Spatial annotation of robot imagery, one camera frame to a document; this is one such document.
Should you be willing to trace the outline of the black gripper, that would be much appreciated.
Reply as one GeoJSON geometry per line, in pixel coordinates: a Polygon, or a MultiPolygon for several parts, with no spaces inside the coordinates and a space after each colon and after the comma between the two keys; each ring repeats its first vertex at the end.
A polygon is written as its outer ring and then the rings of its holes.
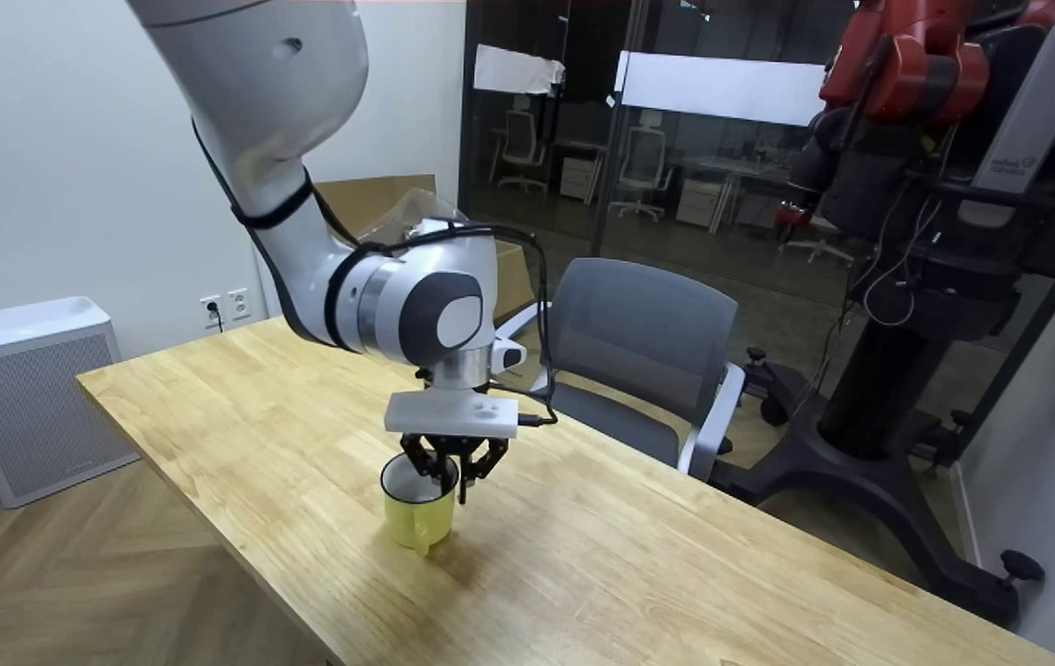
{"type": "Polygon", "coordinates": [[[418,476],[434,476],[443,488],[443,460],[454,454],[464,464],[459,503],[472,480],[488,476],[497,464],[506,454],[506,439],[493,437],[437,437],[437,433],[406,433],[398,439],[406,464],[418,476]]]}

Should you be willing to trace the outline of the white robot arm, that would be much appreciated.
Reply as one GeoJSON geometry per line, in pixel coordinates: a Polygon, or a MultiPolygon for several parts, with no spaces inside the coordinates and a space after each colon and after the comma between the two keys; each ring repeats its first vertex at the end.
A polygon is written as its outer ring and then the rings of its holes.
{"type": "Polygon", "coordinates": [[[285,324],[337,350],[423,372],[385,429],[409,471],[464,491],[500,467],[522,411],[493,393],[516,363],[497,342],[497,234],[423,216],[356,234],[311,155],[356,117],[369,80],[356,0],[126,0],[159,51],[233,222],[268,265],[285,324]]]}

